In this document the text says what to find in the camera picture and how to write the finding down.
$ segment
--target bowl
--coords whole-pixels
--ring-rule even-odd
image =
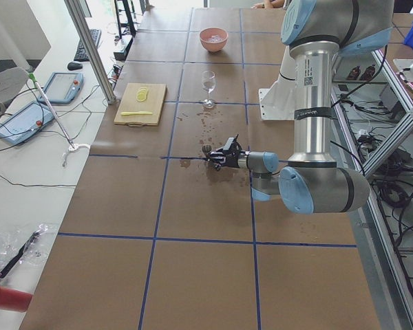
[[[202,46],[209,52],[220,51],[228,40],[228,32],[218,27],[210,27],[199,33]]]

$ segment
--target glass base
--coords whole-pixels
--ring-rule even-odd
[[[202,105],[204,106],[205,109],[212,109],[215,107],[215,102],[212,99],[206,99],[204,102],[202,102]]]

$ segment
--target black mouse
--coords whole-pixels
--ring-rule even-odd
[[[69,62],[69,64],[67,65],[67,69],[69,71],[74,71],[74,70],[78,70],[78,69],[82,69],[83,68],[83,64],[81,62]]]

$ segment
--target cutting board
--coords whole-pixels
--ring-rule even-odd
[[[136,100],[136,94],[141,87],[149,89],[144,102]],[[127,84],[114,123],[117,125],[149,125],[159,124],[160,112],[167,91],[166,84]],[[121,115],[122,112],[150,111],[151,115]]]

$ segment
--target black keyboard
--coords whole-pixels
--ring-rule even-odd
[[[90,35],[92,36],[92,39],[94,40],[95,46],[98,47],[99,39],[101,38],[101,30],[90,29]],[[83,42],[81,40],[78,43],[78,47],[76,48],[74,61],[78,61],[78,62],[89,61],[89,56],[87,55],[84,49]]]

